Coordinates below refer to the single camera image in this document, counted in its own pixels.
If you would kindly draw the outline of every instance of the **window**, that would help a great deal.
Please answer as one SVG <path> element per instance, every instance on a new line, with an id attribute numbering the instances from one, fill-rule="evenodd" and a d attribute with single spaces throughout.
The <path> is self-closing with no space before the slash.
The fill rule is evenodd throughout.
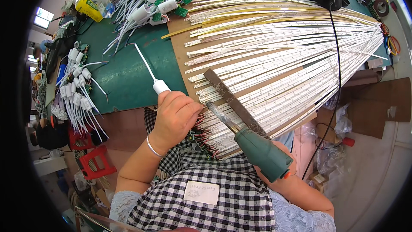
<path id="1" fill-rule="evenodd" d="M 34 58 L 33 55 L 28 55 L 28 60 L 37 64 L 37 60 Z"/>
<path id="2" fill-rule="evenodd" d="M 38 7 L 36 11 L 36 17 L 34 17 L 34 24 L 47 29 L 50 21 L 53 20 L 54 14 L 43 8 Z"/>

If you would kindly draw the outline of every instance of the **bangle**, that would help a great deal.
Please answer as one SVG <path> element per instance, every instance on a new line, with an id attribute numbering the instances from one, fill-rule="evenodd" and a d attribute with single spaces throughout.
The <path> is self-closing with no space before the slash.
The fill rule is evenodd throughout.
<path id="1" fill-rule="evenodd" d="M 161 157 L 161 158 L 166 157 L 166 155 L 160 155 L 159 153 L 157 153 L 157 152 L 152 148 L 152 146 L 150 145 L 150 142 L 149 142 L 149 135 L 147 135 L 146 141 L 147 141 L 147 145 L 149 146 L 149 148 L 152 150 L 152 152 L 153 152 L 154 154 L 156 154 L 157 156 L 159 156 L 159 157 Z"/>

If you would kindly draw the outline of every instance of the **red plastic stool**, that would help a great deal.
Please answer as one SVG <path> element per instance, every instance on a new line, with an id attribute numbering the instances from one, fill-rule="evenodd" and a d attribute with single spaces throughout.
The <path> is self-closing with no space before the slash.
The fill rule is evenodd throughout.
<path id="1" fill-rule="evenodd" d="M 69 127 L 69 140 L 70 140 L 70 150 L 86 150 L 86 149 L 94 149 L 96 146 L 93 144 L 91 141 L 91 136 L 90 134 L 86 135 L 86 141 L 83 139 L 83 137 L 75 133 L 73 128 Z M 83 146 L 77 146 L 76 141 L 81 141 L 83 143 Z"/>
<path id="2" fill-rule="evenodd" d="M 92 150 L 91 152 L 89 152 L 88 154 L 86 154 L 85 156 L 82 156 L 79 158 L 81 166 L 80 169 L 83 173 L 83 175 L 85 176 L 85 178 L 87 180 L 92 180 L 92 179 L 96 179 L 96 178 L 101 178 L 102 176 L 106 176 L 106 175 L 110 175 L 112 173 L 115 173 L 117 171 L 116 167 L 110 167 L 109 163 L 107 162 L 106 157 L 104 156 L 104 154 L 107 152 L 107 148 L 105 145 L 101 145 L 99 147 L 97 147 L 96 149 Z M 95 157 L 100 156 L 104 168 L 100 168 L 97 165 L 96 159 Z M 93 163 L 95 164 L 97 171 L 93 171 L 91 170 L 90 166 L 89 166 L 89 160 L 92 160 Z"/>

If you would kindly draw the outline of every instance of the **hand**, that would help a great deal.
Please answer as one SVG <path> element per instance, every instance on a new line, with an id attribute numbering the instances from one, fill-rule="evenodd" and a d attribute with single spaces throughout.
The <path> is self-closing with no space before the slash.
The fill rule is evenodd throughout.
<path id="1" fill-rule="evenodd" d="M 187 136 L 203 106 L 181 91 L 168 90 L 159 94 L 157 103 L 159 108 L 149 142 L 157 153 L 166 155 Z"/>
<path id="2" fill-rule="evenodd" d="M 265 182 L 265 184 L 267 184 L 267 186 L 270 189 L 277 192 L 278 188 L 284 183 L 284 181 L 286 181 L 287 179 L 290 179 L 290 177 L 292 177 L 296 174 L 297 164 L 296 164 L 295 157 L 290 153 L 289 149 L 286 146 L 284 146 L 281 142 L 278 142 L 278 141 L 272 141 L 272 143 L 293 159 L 292 164 L 289 166 L 289 172 L 291 173 L 289 178 L 286 178 L 286 179 L 278 178 L 273 183 L 270 183 L 269 180 L 260 172 L 260 168 L 258 166 L 254 166 L 254 167 L 255 167 L 256 173 L 258 173 L 257 175 L 260 177 L 260 179 L 262 179 L 262 181 Z"/>

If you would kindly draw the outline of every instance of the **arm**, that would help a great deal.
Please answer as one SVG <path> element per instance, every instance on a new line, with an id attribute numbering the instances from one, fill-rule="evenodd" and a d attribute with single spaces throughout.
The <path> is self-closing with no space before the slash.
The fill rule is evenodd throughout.
<path id="1" fill-rule="evenodd" d="M 166 155 L 186 137 L 203 106 L 180 91 L 162 92 L 158 105 L 155 127 L 148 138 L 158 154 Z M 161 159 L 145 140 L 121 168 L 116 192 L 127 190 L 143 194 L 150 187 Z"/>
<path id="2" fill-rule="evenodd" d="M 293 158 L 294 161 L 289 168 L 291 173 L 295 174 L 289 176 L 287 179 L 278 179 L 275 182 L 270 183 L 268 179 L 260 173 L 260 168 L 255 166 L 256 172 L 263 182 L 265 182 L 270 189 L 280 193 L 292 204 L 295 204 L 305 211 L 322 211 L 333 217 L 335 211 L 332 203 L 318 190 L 310 187 L 296 175 L 297 166 L 293 155 L 282 143 L 273 141 L 273 144 Z"/>

